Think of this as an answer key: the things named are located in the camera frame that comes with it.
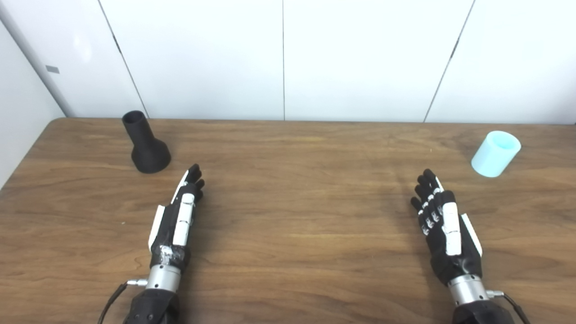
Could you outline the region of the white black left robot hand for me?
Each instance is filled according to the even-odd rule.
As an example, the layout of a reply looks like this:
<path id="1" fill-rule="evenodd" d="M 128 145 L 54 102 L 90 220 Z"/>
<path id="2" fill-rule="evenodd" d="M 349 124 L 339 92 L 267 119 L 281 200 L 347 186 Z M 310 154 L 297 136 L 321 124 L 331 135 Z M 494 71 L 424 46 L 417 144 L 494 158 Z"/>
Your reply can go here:
<path id="1" fill-rule="evenodd" d="M 189 266 L 189 233 L 204 185 L 199 164 L 193 164 L 181 178 L 170 204 L 157 207 L 148 239 L 151 267 L 173 266 L 183 273 Z"/>

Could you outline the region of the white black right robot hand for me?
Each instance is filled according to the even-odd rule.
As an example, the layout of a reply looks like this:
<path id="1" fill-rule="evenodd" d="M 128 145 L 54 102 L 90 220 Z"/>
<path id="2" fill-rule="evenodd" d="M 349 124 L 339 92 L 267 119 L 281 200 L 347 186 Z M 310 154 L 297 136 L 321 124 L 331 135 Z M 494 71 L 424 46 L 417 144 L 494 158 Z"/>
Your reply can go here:
<path id="1" fill-rule="evenodd" d="M 443 285 L 460 277 L 483 277 L 483 250 L 465 214 L 459 212 L 455 194 L 444 189 L 432 170 L 417 178 L 416 196 L 410 200 L 431 254 L 430 264 Z"/>

